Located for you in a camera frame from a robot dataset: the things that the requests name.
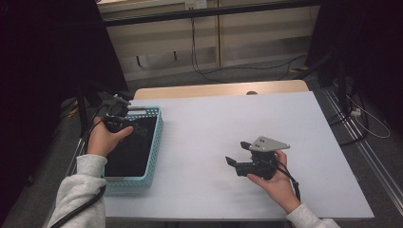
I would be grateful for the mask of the black shorts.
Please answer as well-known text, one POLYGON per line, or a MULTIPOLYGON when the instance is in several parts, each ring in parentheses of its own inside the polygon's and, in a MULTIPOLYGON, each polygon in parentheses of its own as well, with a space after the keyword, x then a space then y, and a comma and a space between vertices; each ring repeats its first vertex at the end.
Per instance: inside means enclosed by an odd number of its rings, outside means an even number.
POLYGON ((117 144, 106 157, 106 177, 141 177, 145 173, 157 118, 145 117, 130 121, 146 127, 146 136, 141 137, 132 132, 117 144))

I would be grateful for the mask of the black metal bar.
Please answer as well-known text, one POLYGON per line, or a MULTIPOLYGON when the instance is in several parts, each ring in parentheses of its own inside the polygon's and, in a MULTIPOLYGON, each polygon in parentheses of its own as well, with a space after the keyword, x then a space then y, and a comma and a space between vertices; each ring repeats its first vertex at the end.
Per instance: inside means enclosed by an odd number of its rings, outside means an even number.
POLYGON ((137 25, 144 23, 191 19, 191 18, 200 18, 200 17, 217 16, 217 15, 229 15, 238 13, 267 11, 267 10, 288 10, 295 8, 320 6, 324 1, 325 0, 280 0, 271 3, 261 3, 252 5, 218 7, 211 9, 182 10, 182 11, 157 13, 144 16, 128 16, 128 17, 104 19, 103 24, 106 27, 118 27, 126 25, 137 25))

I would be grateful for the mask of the black curtain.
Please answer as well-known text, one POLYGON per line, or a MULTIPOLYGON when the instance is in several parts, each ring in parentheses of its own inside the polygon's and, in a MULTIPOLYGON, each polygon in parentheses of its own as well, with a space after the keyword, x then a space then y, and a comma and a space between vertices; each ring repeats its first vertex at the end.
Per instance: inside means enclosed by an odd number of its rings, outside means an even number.
POLYGON ((403 0, 324 0, 305 64, 330 52, 387 123, 403 133, 403 0))
POLYGON ((127 89, 98 0, 0 0, 0 224, 44 157, 60 104, 127 89))

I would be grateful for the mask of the person's right hand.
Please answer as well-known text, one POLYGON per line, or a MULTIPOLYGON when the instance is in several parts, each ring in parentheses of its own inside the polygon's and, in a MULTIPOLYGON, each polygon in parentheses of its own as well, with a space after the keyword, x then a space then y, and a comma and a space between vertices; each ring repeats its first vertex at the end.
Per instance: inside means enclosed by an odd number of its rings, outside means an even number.
POLYGON ((254 174, 248 174, 247 178, 261 187, 286 214, 292 213, 301 205, 293 190, 290 179, 283 173, 278 171, 270 180, 264 180, 254 174))

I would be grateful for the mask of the beige wooden cabinet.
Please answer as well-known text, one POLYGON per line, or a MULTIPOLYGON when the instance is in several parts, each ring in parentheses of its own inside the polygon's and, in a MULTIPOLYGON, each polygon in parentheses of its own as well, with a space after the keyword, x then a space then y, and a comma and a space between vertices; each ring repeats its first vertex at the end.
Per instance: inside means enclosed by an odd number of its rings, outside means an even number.
MULTIPOLYGON (((104 19, 186 10, 189 0, 99 0, 104 19)), ((207 0, 207 9, 277 0, 207 0)), ((181 19, 109 28, 125 78, 151 79, 193 70, 305 54, 318 6, 181 19)))

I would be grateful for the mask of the white table cover sheet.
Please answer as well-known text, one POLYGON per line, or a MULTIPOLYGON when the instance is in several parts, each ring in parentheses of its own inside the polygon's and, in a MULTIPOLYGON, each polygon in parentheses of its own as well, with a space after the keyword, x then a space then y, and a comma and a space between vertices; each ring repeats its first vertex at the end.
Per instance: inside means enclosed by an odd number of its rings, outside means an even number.
POLYGON ((243 142, 288 144, 288 169, 318 217, 370 219, 373 211, 312 92, 160 99, 163 133, 152 186, 108 188, 110 219, 282 220, 285 212, 226 162, 243 142))

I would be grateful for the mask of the wooden table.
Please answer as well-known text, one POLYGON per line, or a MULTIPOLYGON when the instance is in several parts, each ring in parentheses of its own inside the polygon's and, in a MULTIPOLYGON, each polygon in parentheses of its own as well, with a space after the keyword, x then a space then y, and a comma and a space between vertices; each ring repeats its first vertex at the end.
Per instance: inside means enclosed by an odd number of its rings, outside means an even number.
POLYGON ((248 91, 258 94, 305 92, 309 88, 302 80, 271 82, 231 83, 216 85, 183 85, 141 88, 135 92, 135 100, 172 99, 190 97, 246 95, 248 91))

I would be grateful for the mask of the light blue plastic basket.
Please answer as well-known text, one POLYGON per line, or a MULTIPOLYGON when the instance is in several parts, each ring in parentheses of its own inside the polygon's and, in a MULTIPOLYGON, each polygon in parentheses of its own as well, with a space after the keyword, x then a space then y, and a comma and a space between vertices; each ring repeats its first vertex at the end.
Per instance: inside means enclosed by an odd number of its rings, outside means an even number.
POLYGON ((157 121, 144 175, 141 177, 106 177, 104 169, 103 176, 106 179, 107 186, 115 188, 133 187, 137 189, 145 189, 152 185, 163 132, 163 116, 161 109, 158 106, 133 106, 129 108, 129 111, 126 115, 128 120, 135 120, 145 117, 156 117, 157 121))

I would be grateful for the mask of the white wall socket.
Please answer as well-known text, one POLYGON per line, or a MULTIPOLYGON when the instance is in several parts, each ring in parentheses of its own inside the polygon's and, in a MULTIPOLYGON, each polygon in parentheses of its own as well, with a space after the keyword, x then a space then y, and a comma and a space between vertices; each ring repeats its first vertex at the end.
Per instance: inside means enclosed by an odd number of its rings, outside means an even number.
POLYGON ((207 8, 207 0, 189 0, 184 5, 186 10, 202 10, 207 8))

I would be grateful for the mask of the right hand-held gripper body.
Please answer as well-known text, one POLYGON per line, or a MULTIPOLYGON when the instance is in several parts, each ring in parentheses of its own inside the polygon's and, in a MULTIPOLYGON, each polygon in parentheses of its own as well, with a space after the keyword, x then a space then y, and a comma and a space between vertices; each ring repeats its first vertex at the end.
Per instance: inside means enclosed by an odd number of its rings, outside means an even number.
POLYGON ((277 150, 288 149, 289 144, 259 136, 250 142, 251 162, 237 162, 235 170, 238 176, 254 174, 264 180, 272 179, 278 171, 277 150))

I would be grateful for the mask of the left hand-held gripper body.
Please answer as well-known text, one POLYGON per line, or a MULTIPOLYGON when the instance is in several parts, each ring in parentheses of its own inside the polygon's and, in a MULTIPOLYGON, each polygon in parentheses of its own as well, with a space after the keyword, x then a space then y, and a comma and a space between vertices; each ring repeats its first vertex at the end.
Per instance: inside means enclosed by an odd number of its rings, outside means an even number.
POLYGON ((106 102, 107 110, 106 115, 103 117, 103 122, 110 132, 117 133, 129 126, 132 126, 134 129, 139 128, 134 121, 126 118, 129 105, 129 101, 124 100, 118 95, 115 95, 111 101, 106 102))

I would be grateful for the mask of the black metal stand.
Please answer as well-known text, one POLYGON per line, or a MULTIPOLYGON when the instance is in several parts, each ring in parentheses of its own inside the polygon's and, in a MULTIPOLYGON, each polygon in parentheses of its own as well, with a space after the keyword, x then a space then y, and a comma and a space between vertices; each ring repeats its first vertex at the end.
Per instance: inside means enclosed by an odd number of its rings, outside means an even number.
POLYGON ((330 86, 336 82, 338 104, 341 111, 348 112, 346 98, 346 73, 342 59, 334 52, 328 52, 320 60, 299 73, 296 80, 303 80, 315 73, 320 86, 330 86))
POLYGON ((93 107, 97 107, 98 111, 100 111, 103 107, 107 109, 106 102, 108 101, 104 102, 101 99, 99 95, 100 92, 105 92, 111 95, 112 99, 115 95, 120 96, 126 101, 130 101, 133 98, 133 95, 128 91, 115 90, 92 80, 82 81, 80 84, 78 84, 76 98, 81 127, 86 126, 87 132, 89 130, 89 123, 86 114, 86 103, 89 103, 93 107))

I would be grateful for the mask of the aluminium floor rail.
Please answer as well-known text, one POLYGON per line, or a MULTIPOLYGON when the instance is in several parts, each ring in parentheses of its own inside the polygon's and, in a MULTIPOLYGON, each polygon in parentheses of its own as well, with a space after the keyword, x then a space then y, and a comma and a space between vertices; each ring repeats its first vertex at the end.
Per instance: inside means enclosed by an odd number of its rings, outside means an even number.
MULTIPOLYGON (((86 153, 86 135, 87 135, 87 127, 83 126, 83 127, 81 127, 81 130, 80 130, 79 141, 77 142, 77 145, 76 145, 76 148, 74 150, 74 153, 73 153, 73 155, 71 157, 71 160, 70 160, 70 162, 68 164, 66 177, 71 176, 71 175, 76 173, 76 170, 77 170, 77 168, 76 168, 76 158, 78 156, 81 156, 81 155, 86 153)), ((56 205, 56 200, 54 200, 53 203, 51 204, 51 207, 50 207, 50 209, 48 211, 47 218, 46 218, 42 228, 47 228, 48 227, 50 218, 51 218, 51 216, 52 216, 52 214, 54 212, 54 209, 55 209, 55 205, 56 205)))
POLYGON ((324 88, 323 93, 352 138, 352 144, 357 146, 359 152, 362 154, 367 164, 370 165, 394 206, 403 216, 403 189, 396 182, 380 158, 376 155, 370 143, 364 137, 365 133, 371 135, 369 128, 365 126, 358 117, 348 116, 341 111, 341 106, 338 104, 339 99, 332 89, 324 88))

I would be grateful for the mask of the person's left hand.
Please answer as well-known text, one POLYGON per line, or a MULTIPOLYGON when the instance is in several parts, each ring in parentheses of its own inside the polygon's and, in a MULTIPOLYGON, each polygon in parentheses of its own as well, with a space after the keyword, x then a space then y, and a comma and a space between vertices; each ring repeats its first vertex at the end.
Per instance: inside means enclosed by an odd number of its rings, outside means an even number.
POLYGON ((116 133, 111 133, 105 127, 101 117, 96 117, 93 123, 94 128, 90 133, 86 152, 90 155, 97 155, 105 158, 119 142, 134 131, 134 128, 129 126, 116 133))

